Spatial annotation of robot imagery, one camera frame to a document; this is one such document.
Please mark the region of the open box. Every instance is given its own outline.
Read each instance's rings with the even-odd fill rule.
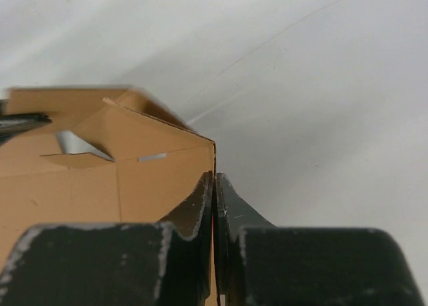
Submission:
[[[0,147],[2,263],[37,223],[156,222],[215,170],[214,142],[136,90],[12,89],[5,113],[32,112],[52,123]]]

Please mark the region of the brown cardboard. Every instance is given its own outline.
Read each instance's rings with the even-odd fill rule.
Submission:
[[[52,124],[0,147],[1,262],[39,222],[158,221],[215,170],[213,141],[136,90],[12,89],[7,114],[30,112]],[[63,153],[64,130],[112,160]]]

